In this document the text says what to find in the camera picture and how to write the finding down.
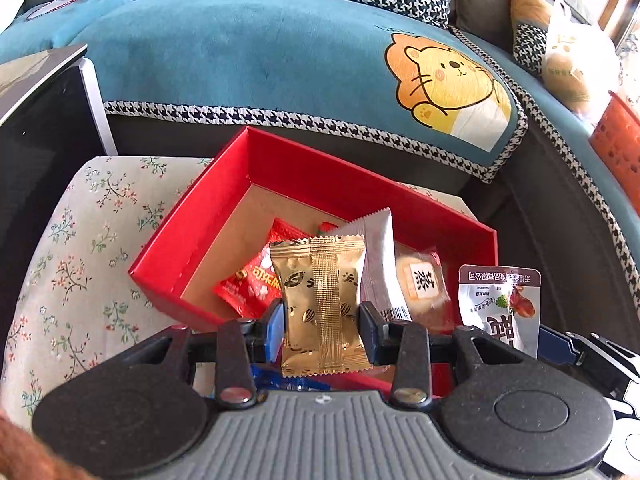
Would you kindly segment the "red Trolli candy packet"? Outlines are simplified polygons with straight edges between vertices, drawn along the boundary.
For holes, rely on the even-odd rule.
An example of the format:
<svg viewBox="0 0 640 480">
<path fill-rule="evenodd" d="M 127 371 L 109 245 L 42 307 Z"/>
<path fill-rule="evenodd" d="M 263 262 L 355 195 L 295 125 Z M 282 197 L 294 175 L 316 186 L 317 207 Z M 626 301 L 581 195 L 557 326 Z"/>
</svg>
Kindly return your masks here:
<svg viewBox="0 0 640 480">
<path fill-rule="evenodd" d="M 262 249 L 242 268 L 218 282 L 213 292 L 241 318 L 261 318 L 273 300 L 281 297 L 281 286 L 270 258 L 270 244 L 307 236 L 292 224 L 275 218 Z"/>
</svg>

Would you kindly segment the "steamed cake clear packet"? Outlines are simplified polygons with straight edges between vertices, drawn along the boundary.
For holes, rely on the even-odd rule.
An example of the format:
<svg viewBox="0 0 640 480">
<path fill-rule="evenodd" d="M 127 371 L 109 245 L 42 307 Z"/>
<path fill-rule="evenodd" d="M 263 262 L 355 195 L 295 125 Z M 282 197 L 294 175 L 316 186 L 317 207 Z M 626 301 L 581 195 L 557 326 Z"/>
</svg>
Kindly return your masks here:
<svg viewBox="0 0 640 480">
<path fill-rule="evenodd" d="M 454 329 L 454 314 L 436 249 L 399 254 L 396 272 L 413 322 L 431 334 L 450 333 Z"/>
</svg>

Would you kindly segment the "white Weilong snack packet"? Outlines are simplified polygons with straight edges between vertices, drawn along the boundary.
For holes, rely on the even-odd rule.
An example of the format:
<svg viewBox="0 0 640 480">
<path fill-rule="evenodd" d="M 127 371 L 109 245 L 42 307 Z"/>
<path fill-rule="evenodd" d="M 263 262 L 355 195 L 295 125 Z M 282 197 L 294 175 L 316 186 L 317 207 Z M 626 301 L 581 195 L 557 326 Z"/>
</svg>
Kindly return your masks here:
<svg viewBox="0 0 640 480">
<path fill-rule="evenodd" d="M 366 252 L 360 280 L 360 301 L 370 301 L 387 322 L 410 321 L 411 314 L 397 278 L 390 208 L 367 214 L 329 234 L 360 235 L 364 239 Z"/>
</svg>

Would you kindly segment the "white duck snack packet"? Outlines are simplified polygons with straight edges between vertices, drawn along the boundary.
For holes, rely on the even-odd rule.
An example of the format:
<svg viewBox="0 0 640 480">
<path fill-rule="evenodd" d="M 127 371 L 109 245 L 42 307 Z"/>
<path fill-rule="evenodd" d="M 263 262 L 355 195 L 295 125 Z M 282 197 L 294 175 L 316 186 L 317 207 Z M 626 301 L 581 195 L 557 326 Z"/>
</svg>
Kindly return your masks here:
<svg viewBox="0 0 640 480">
<path fill-rule="evenodd" d="M 535 269 L 472 264 L 459 269 L 462 323 L 532 358 L 538 351 L 540 296 L 541 274 Z"/>
</svg>

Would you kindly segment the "gold walnut snack packet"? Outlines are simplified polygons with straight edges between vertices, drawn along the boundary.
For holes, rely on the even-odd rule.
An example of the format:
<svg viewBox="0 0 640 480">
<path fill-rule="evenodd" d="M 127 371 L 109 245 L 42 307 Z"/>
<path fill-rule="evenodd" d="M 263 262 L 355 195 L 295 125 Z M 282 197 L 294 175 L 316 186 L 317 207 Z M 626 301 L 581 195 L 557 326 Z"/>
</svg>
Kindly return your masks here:
<svg viewBox="0 0 640 480">
<path fill-rule="evenodd" d="M 370 370 L 358 310 L 366 244 L 360 235 L 270 244 L 285 305 L 282 373 L 314 377 Z"/>
</svg>

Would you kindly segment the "blue seafood snack packet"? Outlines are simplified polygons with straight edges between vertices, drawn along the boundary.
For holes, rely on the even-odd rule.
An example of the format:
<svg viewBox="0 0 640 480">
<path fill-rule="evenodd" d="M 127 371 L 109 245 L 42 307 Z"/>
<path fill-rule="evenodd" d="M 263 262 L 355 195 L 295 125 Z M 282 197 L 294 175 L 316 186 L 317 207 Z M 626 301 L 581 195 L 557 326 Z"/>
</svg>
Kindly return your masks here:
<svg viewBox="0 0 640 480">
<path fill-rule="evenodd" d="M 250 366 L 258 390 L 331 391 L 330 385 L 307 377 L 284 377 L 274 364 L 253 363 Z"/>
</svg>

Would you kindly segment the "red jujube snack packet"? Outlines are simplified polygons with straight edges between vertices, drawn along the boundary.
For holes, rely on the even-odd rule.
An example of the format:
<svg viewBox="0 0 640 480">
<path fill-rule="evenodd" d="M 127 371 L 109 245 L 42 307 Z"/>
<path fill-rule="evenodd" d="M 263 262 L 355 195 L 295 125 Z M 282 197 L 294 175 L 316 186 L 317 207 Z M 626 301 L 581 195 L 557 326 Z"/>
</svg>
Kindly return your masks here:
<svg viewBox="0 0 640 480">
<path fill-rule="evenodd" d="M 320 226 L 318 226 L 318 234 L 319 235 L 326 235 L 329 232 L 335 230 L 337 228 L 337 225 L 329 222 L 329 221 L 323 221 L 320 223 Z"/>
</svg>

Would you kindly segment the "red cardboard box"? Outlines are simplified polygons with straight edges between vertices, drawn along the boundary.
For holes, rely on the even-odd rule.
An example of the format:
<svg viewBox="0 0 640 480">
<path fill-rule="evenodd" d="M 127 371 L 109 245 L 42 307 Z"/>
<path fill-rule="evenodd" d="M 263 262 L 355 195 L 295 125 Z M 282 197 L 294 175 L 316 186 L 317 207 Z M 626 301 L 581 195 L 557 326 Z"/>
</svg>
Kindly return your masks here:
<svg viewBox="0 0 640 480">
<path fill-rule="evenodd" d="M 465 263 L 498 260 L 496 232 L 424 194 L 350 162 L 254 128 L 242 130 L 195 179 L 130 266 L 152 305 L 186 326 L 190 359 L 216 364 L 216 393 L 254 399 L 254 362 L 275 361 L 286 314 L 241 314 L 215 286 L 245 266 L 285 224 L 295 243 L 380 210 L 397 247 L 433 249 L 456 288 Z"/>
</svg>

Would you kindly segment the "orange plastic basket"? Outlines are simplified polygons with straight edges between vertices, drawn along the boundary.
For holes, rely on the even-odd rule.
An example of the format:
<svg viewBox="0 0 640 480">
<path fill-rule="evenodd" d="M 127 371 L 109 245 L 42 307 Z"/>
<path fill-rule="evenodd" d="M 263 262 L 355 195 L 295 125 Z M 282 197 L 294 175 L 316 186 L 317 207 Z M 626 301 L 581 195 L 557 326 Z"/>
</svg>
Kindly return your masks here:
<svg viewBox="0 0 640 480">
<path fill-rule="evenodd" d="M 625 192 L 631 205 L 640 205 L 640 124 L 626 101 L 610 91 L 610 102 L 589 143 Z"/>
</svg>

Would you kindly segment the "black glossy side table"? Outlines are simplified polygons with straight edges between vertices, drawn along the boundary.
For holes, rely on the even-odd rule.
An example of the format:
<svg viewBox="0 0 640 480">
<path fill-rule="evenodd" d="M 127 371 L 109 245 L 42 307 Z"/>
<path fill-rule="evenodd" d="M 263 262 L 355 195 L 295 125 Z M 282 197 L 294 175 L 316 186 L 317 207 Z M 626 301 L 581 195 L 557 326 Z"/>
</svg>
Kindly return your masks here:
<svg viewBox="0 0 640 480">
<path fill-rule="evenodd" d="M 65 185 L 117 153 L 85 44 L 1 64 L 1 339 Z"/>
</svg>

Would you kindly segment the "teal lion sofa cover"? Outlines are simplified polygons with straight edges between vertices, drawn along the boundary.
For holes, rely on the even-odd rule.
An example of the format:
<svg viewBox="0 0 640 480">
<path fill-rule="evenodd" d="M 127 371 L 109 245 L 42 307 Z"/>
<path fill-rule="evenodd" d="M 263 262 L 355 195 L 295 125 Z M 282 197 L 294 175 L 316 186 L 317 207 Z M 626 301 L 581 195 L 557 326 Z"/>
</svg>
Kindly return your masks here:
<svg viewBox="0 0 640 480">
<path fill-rule="evenodd" d="M 506 122 L 483 144 L 411 114 L 418 68 L 392 56 L 429 39 L 506 89 Z M 527 127 L 551 141 L 611 233 L 639 288 L 639 218 L 593 151 L 585 124 L 506 52 L 468 32 L 348 0 L 67 0 L 1 35 L 1 57 L 85 44 L 108 114 L 202 125 L 299 129 L 368 141 L 490 181 Z"/>
</svg>

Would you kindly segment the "white plastic bag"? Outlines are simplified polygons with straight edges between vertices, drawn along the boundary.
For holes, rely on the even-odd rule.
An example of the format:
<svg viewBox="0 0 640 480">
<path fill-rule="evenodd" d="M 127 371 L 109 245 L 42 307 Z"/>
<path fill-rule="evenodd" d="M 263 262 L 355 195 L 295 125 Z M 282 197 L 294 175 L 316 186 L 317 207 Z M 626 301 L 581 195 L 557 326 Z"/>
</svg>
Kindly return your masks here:
<svg viewBox="0 0 640 480">
<path fill-rule="evenodd" d="M 570 7 L 554 0 L 541 73 L 552 96 L 591 122 L 618 87 L 620 61 L 607 34 L 598 26 L 574 22 Z"/>
</svg>

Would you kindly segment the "small houndstooth orange pillow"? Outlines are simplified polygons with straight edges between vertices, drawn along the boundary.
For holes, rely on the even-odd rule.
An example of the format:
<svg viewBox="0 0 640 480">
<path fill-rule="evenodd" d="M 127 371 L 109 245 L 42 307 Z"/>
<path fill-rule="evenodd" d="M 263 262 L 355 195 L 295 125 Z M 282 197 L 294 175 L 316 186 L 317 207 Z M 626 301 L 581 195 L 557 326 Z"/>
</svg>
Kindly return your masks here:
<svg viewBox="0 0 640 480">
<path fill-rule="evenodd" d="M 544 0 L 510 0 L 514 60 L 536 77 L 541 76 L 551 12 Z"/>
</svg>

